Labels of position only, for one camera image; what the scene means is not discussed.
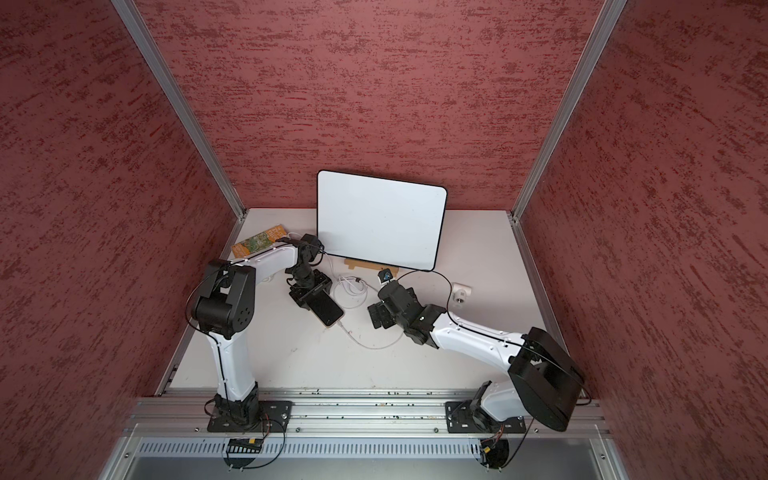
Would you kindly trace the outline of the black phone pink case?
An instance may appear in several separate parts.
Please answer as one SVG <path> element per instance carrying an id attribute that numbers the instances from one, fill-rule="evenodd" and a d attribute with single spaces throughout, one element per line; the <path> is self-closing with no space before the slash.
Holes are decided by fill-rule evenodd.
<path id="1" fill-rule="evenodd" d="M 344 316 L 344 310 L 324 291 L 315 294 L 307 304 L 326 327 L 333 326 Z"/>

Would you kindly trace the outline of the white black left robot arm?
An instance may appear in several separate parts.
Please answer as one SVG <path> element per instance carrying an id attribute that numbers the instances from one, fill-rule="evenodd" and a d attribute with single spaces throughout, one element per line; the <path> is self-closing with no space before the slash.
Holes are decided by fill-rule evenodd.
<path id="1" fill-rule="evenodd" d="M 287 429 L 293 403 L 260 399 L 245 331 L 256 315 L 256 287 L 280 272 L 289 276 L 289 296 L 298 307 L 326 327 L 340 320 L 344 311 L 330 296 L 332 280 L 317 269 L 316 258 L 323 254 L 320 239 L 305 234 L 299 239 L 282 237 L 275 246 L 241 260 L 213 260 L 206 266 L 187 300 L 185 316 L 208 339 L 217 372 L 217 393 L 204 406 L 208 432 Z"/>

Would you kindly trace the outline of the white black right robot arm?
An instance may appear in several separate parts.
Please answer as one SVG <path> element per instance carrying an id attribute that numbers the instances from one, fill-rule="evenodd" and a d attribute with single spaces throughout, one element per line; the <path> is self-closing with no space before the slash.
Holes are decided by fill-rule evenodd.
<path id="1" fill-rule="evenodd" d="M 505 381 L 479 387 L 470 401 L 477 420 L 500 423 L 528 415 L 551 430 L 567 430 L 586 375 L 547 331 L 486 328 L 445 307 L 421 304 L 412 288 L 396 280 L 384 283 L 378 298 L 373 311 L 382 323 L 399 326 L 415 344 L 463 354 L 507 374 Z"/>

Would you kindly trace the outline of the wooden board stand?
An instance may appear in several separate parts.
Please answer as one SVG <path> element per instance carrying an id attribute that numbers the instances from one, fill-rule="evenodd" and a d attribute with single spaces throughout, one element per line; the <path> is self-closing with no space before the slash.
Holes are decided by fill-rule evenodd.
<path id="1" fill-rule="evenodd" d="M 347 266 L 350 270 L 355 269 L 366 269 L 366 270 L 372 270 L 372 271 L 382 271 L 382 270 L 389 270 L 394 277 L 396 277 L 399 273 L 400 268 L 395 267 L 392 265 L 385 265 L 380 263 L 374 263 L 374 262 L 368 262 L 368 261 L 362 261 L 362 260 L 356 260 L 351 258 L 345 258 L 343 260 L 343 263 Z"/>

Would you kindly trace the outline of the small white tape roll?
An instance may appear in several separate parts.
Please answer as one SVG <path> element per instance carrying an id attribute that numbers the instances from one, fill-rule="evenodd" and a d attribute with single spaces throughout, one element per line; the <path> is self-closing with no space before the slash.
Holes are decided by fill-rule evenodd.
<path id="1" fill-rule="evenodd" d="M 472 293 L 471 287 L 467 285 L 459 284 L 459 283 L 454 283 L 452 285 L 450 299 L 455 304 L 463 304 L 471 296 L 471 293 Z"/>

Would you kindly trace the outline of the orange paperback book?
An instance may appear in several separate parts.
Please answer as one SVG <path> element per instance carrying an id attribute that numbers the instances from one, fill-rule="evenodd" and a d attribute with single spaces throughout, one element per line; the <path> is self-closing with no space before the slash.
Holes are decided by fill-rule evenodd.
<path id="1" fill-rule="evenodd" d="M 287 236 L 286 229 L 282 225 L 276 225 L 239 241 L 231 247 L 231 252 L 236 259 L 247 258 L 275 246 L 281 238 Z"/>

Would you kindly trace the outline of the white board black frame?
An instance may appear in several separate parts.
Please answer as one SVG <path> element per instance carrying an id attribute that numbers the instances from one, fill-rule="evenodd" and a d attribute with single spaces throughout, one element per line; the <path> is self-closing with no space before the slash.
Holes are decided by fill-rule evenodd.
<path id="1" fill-rule="evenodd" d="M 429 271 L 447 197 L 442 186 L 322 170 L 317 236 L 332 256 Z"/>

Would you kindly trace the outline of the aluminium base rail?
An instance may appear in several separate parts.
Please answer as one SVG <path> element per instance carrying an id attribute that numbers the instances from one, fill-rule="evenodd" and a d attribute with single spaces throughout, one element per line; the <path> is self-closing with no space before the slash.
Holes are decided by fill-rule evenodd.
<path id="1" fill-rule="evenodd" d="M 473 389 L 262 388 L 262 401 L 293 403 L 288 437 L 449 438 L 445 404 L 469 400 Z M 122 427 L 125 436 L 212 437 L 204 404 L 210 389 L 173 389 L 143 397 Z"/>

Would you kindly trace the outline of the aluminium left corner post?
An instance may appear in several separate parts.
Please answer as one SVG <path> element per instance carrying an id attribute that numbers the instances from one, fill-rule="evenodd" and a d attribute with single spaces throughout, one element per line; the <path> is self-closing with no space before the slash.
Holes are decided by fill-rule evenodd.
<path id="1" fill-rule="evenodd" d="M 247 209 L 222 167 L 178 82 L 174 78 L 136 3 L 128 0 L 112 0 L 111 4 L 205 163 L 220 193 L 227 201 L 237 220 L 242 222 L 246 217 Z"/>

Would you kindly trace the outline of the aluminium corner post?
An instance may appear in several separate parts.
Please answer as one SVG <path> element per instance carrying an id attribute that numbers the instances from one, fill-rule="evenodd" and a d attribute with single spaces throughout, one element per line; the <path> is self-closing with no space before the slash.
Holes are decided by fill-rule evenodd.
<path id="1" fill-rule="evenodd" d="M 592 31 L 573 70 L 532 168 L 510 212 L 512 225 L 519 224 L 530 203 L 561 136 L 581 99 L 592 73 L 627 4 L 626 0 L 605 0 Z"/>
<path id="2" fill-rule="evenodd" d="M 174 78 L 136 3 L 128 0 L 112 0 L 111 4 L 205 163 L 220 193 L 227 201 L 237 220 L 242 222 L 246 217 L 247 209 L 222 167 L 178 82 Z"/>

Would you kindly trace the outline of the aluminium right corner post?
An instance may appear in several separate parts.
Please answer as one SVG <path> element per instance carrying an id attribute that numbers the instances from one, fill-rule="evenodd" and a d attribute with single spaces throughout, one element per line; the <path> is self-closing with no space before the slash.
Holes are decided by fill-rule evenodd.
<path id="1" fill-rule="evenodd" d="M 532 168 L 510 212 L 512 225 L 519 224 L 530 203 L 561 136 L 581 99 L 592 73 L 627 4 L 626 0 L 605 0 L 592 31 L 573 70 Z"/>

